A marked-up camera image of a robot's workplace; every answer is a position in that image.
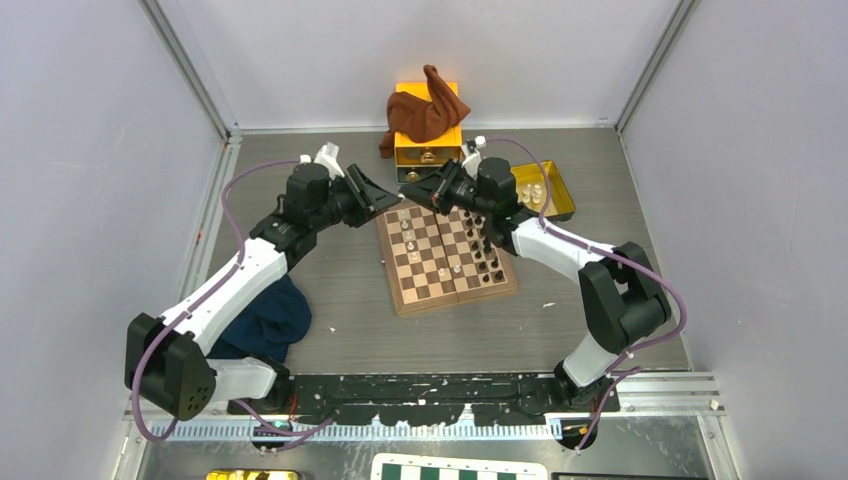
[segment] chessboard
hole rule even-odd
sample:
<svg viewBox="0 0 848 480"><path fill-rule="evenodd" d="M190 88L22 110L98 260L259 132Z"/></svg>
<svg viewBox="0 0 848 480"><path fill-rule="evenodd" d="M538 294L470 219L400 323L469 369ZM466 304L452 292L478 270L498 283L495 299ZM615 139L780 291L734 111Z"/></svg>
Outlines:
<svg viewBox="0 0 848 480"><path fill-rule="evenodd" d="M468 211L437 215L409 202L378 217L399 315L518 291L509 254L485 238L483 221Z"/></svg>

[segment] white wall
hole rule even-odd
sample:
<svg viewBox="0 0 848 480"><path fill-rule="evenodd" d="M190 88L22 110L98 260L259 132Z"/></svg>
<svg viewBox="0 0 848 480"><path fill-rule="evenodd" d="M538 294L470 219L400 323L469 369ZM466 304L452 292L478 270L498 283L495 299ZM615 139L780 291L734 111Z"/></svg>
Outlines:
<svg viewBox="0 0 848 480"><path fill-rule="evenodd" d="M746 478L844 478L848 4L701 2L625 140Z"/></svg>
<svg viewBox="0 0 848 480"><path fill-rule="evenodd" d="M0 2L0 470L105 478L220 140L138 2Z"/></svg>
<svg viewBox="0 0 848 480"><path fill-rule="evenodd" d="M166 4L251 129L385 125L395 83L425 63L459 82L466 125L614 124L677 2Z"/></svg>

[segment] brown towel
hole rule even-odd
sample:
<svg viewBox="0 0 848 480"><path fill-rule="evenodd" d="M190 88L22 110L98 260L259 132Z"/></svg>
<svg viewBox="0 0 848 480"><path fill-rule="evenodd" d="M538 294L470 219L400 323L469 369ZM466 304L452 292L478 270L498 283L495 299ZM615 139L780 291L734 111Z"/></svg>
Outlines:
<svg viewBox="0 0 848 480"><path fill-rule="evenodd" d="M442 80L436 67L424 65L424 75L432 102L408 92L395 92L389 97L386 109L389 131L380 142L381 157L394 155L396 131L409 135L413 142L429 142L458 125L471 111Z"/></svg>

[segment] green chessboard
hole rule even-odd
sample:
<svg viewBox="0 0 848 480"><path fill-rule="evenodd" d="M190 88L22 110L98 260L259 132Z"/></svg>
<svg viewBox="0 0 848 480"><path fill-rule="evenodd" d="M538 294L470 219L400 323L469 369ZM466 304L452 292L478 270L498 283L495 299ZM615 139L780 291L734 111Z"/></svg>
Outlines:
<svg viewBox="0 0 848 480"><path fill-rule="evenodd" d="M371 480L547 480L538 463L419 457L381 453L371 464Z"/></svg>

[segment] blue fabric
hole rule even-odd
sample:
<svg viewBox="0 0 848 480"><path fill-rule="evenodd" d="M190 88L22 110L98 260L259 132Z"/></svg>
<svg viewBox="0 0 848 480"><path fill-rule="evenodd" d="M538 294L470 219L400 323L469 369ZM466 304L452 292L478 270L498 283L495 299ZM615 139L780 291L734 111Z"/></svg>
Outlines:
<svg viewBox="0 0 848 480"><path fill-rule="evenodd" d="M283 363L289 345L302 339L312 323L306 297L288 275L272 283L239 313L212 346L209 358L268 355Z"/></svg>

